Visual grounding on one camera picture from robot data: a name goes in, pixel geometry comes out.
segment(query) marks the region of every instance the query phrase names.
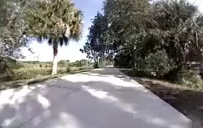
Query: shrub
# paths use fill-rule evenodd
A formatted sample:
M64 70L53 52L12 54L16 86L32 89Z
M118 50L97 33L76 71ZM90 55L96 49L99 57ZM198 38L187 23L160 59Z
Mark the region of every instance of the shrub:
M66 72L69 73L71 71L72 71L71 67L67 67Z
M197 71L183 70L177 76L179 83L189 88L203 90L203 79Z
M174 68L174 63L167 57L164 51L148 54L144 59L137 58L137 68L139 71L160 77Z

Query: treeline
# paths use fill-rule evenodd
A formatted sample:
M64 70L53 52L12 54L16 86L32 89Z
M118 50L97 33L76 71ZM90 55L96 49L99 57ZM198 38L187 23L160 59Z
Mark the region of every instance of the treeline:
M82 51L157 78L203 76L203 13L186 0L106 0Z

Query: green leaves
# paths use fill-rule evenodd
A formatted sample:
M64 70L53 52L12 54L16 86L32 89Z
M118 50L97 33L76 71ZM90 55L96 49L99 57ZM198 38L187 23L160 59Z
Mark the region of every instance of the green leaves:
M39 1L27 13L28 34L48 39L49 44L67 45L69 39L79 40L82 32L82 12L71 0Z

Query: asphalt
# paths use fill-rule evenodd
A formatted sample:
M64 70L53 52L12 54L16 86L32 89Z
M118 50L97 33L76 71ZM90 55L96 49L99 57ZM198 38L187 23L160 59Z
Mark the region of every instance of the asphalt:
M192 122L116 68L0 92L2 128L191 128Z

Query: palm tree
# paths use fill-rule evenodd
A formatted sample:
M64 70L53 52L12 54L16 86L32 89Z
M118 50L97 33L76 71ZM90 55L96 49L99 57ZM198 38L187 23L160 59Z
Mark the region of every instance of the palm tree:
M53 46L52 75L57 74L58 46L67 46L70 39L78 41L82 32L82 12L71 0L36 1L28 10L29 36L47 40Z

